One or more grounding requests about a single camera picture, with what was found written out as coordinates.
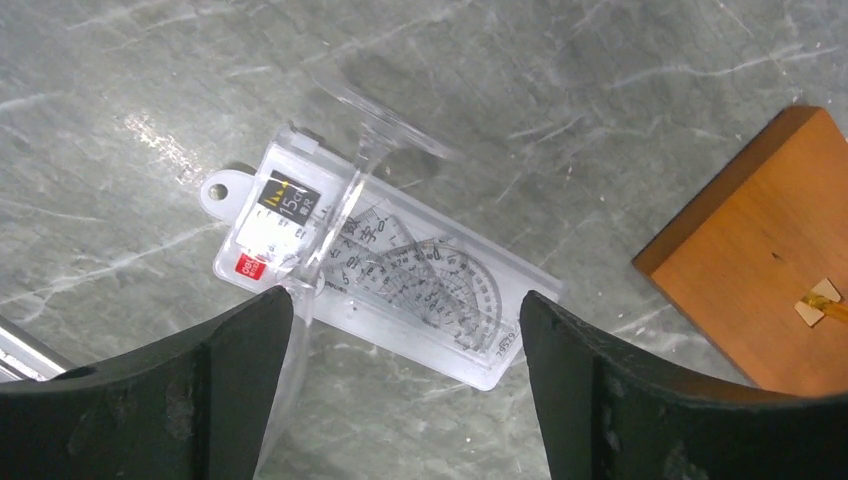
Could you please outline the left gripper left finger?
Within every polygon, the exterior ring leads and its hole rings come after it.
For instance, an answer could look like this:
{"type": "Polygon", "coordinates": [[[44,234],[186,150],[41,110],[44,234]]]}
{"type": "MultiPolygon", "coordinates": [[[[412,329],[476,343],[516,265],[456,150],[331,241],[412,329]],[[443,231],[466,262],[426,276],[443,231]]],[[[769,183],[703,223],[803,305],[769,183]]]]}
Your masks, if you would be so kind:
{"type": "Polygon", "coordinates": [[[179,333],[1,387],[5,479],[250,479],[293,322],[273,287],[179,333]]]}

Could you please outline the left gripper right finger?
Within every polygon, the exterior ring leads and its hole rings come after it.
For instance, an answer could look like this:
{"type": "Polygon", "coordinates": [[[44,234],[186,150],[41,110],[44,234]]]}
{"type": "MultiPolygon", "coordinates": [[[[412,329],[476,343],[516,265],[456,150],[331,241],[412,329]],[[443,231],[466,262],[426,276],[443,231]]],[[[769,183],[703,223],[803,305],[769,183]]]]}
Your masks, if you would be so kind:
{"type": "Polygon", "coordinates": [[[523,350],[555,479],[843,479],[847,397],[804,398],[672,363],[531,291],[523,350]]]}

